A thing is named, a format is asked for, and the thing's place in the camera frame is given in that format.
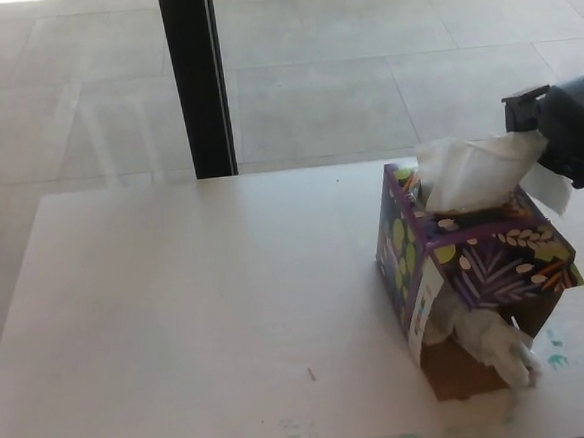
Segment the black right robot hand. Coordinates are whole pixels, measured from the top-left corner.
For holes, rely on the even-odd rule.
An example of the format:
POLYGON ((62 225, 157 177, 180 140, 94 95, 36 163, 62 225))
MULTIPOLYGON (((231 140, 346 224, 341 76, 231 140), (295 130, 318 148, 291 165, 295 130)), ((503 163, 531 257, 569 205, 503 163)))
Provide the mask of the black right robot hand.
POLYGON ((508 132, 536 131, 546 140, 539 163, 584 189, 584 74, 501 100, 508 132))

